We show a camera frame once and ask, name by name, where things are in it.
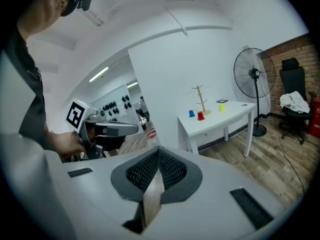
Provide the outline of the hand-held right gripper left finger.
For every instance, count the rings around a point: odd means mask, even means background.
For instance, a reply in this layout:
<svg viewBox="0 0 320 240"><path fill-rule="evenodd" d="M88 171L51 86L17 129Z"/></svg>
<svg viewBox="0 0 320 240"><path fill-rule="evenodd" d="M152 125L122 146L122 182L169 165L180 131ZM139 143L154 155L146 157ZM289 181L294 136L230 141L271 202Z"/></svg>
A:
<svg viewBox="0 0 320 240"><path fill-rule="evenodd" d="M89 240L157 240L159 224L147 225L144 194L158 171L158 147L88 161L65 163L77 195L90 206Z"/></svg>

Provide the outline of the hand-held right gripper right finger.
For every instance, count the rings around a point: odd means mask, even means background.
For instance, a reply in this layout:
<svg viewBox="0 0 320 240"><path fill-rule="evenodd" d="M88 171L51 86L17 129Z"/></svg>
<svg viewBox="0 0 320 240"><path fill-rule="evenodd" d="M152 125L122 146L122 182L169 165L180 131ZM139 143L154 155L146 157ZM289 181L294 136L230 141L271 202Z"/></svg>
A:
<svg viewBox="0 0 320 240"><path fill-rule="evenodd" d="M150 240L267 240L276 230L275 218L282 204L268 190L233 165L169 148L202 171L199 188L185 201L163 204L146 229ZM256 229L231 195L246 190L273 218Z"/></svg>

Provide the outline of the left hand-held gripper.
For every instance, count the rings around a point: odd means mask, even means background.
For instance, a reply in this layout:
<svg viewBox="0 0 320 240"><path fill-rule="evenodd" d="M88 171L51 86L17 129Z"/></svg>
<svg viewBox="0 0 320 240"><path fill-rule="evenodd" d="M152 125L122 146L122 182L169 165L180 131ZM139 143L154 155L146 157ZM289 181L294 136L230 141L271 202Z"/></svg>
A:
<svg viewBox="0 0 320 240"><path fill-rule="evenodd" d="M136 124L106 121L106 119L103 110L81 100L72 99L66 123L76 132L89 160L101 158L103 151L120 149L126 136L139 131ZM88 136L92 129L95 131L95 142L94 138Z"/></svg>

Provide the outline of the person's left hand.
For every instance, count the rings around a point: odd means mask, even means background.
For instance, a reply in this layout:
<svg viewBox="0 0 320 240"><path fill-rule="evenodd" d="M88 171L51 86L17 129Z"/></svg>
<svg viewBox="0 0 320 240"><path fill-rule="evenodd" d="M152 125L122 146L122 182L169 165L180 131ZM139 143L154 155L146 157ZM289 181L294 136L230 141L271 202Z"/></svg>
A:
<svg viewBox="0 0 320 240"><path fill-rule="evenodd" d="M59 152L64 159L68 159L72 156L86 153L85 147L79 140L76 132L65 132L60 135Z"/></svg>

